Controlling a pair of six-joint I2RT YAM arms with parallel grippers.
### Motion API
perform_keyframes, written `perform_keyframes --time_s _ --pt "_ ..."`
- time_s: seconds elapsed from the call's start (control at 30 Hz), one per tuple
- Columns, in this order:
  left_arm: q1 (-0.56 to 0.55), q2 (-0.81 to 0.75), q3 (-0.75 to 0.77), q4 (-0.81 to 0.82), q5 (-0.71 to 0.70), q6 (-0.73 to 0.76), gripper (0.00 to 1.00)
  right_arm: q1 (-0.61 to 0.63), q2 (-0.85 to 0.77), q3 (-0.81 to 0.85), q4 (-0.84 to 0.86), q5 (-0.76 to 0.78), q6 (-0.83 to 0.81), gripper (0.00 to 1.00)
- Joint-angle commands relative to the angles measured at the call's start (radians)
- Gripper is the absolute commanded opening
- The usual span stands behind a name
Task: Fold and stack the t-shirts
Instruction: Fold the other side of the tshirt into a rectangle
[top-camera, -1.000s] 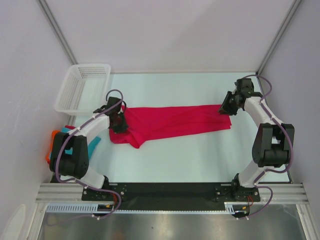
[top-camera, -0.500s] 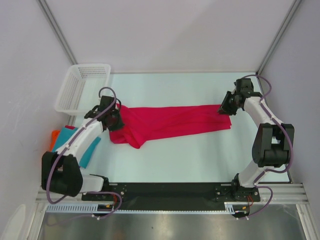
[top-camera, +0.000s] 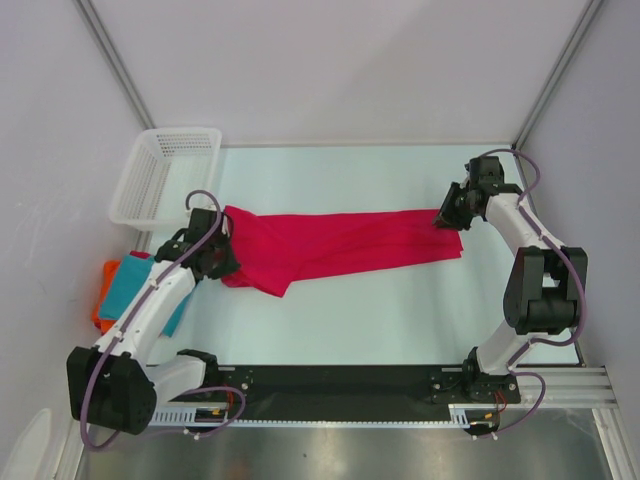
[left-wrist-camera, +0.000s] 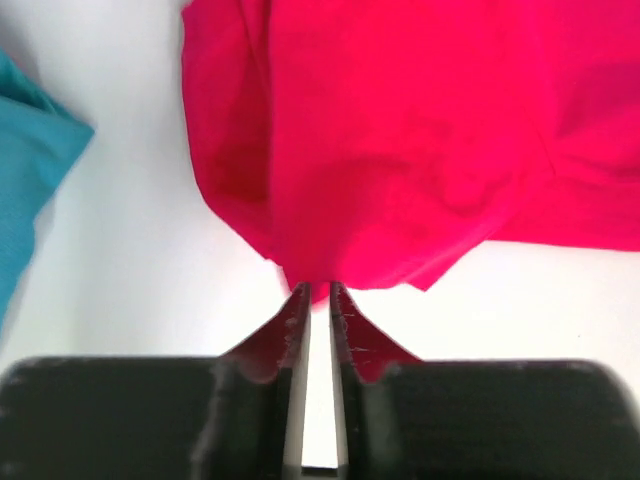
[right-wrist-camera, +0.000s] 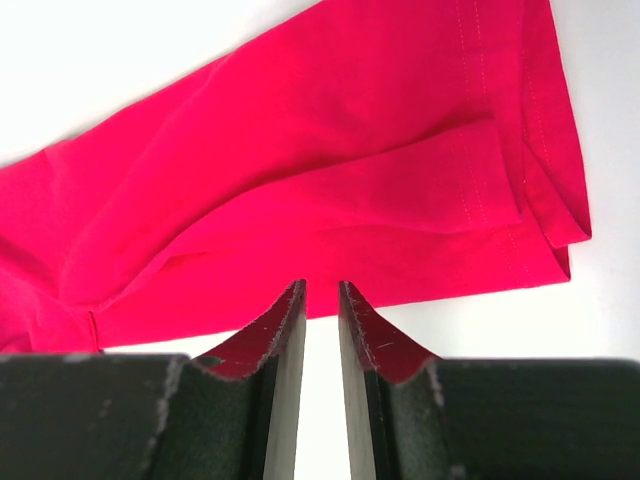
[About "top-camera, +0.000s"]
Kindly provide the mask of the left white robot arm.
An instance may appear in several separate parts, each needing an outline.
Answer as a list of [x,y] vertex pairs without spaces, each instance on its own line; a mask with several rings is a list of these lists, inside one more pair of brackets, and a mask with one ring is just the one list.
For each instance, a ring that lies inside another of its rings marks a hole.
[[237,263],[221,211],[195,208],[187,227],[157,251],[151,269],[115,324],[91,347],[68,356],[66,372],[72,417],[81,435],[98,426],[138,435],[156,409],[182,396],[202,400],[223,392],[213,354],[183,349],[172,359],[149,364],[167,323],[203,279],[219,279]]

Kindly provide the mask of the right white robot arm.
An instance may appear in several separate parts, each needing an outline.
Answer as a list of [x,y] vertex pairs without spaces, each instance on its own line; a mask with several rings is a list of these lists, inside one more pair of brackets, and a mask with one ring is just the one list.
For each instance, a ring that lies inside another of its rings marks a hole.
[[535,346],[575,344],[587,317],[587,253],[565,245],[543,225],[528,192],[506,181],[502,152],[470,159],[465,179],[450,185],[433,221],[438,229],[463,231],[480,218],[514,256],[503,296],[504,319],[462,364],[457,388],[473,403],[499,399],[503,391],[516,388],[515,368]]

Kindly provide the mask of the pink t shirt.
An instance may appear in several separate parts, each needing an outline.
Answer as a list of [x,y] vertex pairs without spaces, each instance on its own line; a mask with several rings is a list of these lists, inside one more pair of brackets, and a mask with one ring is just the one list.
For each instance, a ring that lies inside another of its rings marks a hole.
[[463,252],[458,232],[433,225],[432,209],[256,215],[228,206],[225,213],[240,268],[223,284],[279,298],[297,281],[453,260]]

